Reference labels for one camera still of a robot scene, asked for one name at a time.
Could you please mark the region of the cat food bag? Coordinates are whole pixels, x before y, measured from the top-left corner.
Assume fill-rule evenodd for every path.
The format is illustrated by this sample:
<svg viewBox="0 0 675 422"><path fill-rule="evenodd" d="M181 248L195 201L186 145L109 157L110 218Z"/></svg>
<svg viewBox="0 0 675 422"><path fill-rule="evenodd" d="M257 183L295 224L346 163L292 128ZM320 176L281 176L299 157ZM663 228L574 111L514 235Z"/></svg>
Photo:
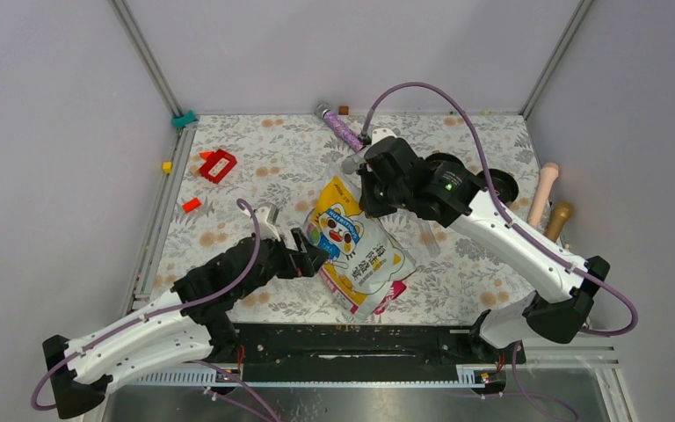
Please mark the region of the cat food bag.
<svg viewBox="0 0 675 422"><path fill-rule="evenodd" d="M349 314L379 315L406 290L415 259L381 222L361 209L361 190L333 164L323 174L316 204L302 225L309 242L326 251L320 275Z"/></svg>

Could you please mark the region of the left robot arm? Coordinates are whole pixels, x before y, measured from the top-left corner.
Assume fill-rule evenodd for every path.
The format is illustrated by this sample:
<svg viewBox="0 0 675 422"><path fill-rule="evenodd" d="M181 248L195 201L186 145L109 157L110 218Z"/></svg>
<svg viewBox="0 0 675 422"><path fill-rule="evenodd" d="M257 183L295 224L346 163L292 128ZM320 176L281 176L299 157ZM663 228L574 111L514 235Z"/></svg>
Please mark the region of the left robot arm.
<svg viewBox="0 0 675 422"><path fill-rule="evenodd" d="M81 416L123 385L192 360L232 358L240 345L227 315L237 301L270 280L311 277L329 254L291 231L282 240L249 236L190 270L145 307L82 338L54 335L42 344L54 409Z"/></svg>

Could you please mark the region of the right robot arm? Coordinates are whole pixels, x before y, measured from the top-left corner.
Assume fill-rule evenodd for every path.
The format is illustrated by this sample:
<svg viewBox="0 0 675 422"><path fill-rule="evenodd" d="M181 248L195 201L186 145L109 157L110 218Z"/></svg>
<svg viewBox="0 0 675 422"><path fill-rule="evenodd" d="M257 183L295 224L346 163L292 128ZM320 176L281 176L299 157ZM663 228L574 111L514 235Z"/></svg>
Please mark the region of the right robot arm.
<svg viewBox="0 0 675 422"><path fill-rule="evenodd" d="M487 310L468 340L474 358L494 360L508 345L527 338L568 344L592 310L608 263L574 255L516 215L497 209L497 195L460 159L446 153L418 156L402 138L386 136L359 153L360 206L381 217L404 209L466 236L501 259L533 287L525 298Z"/></svg>

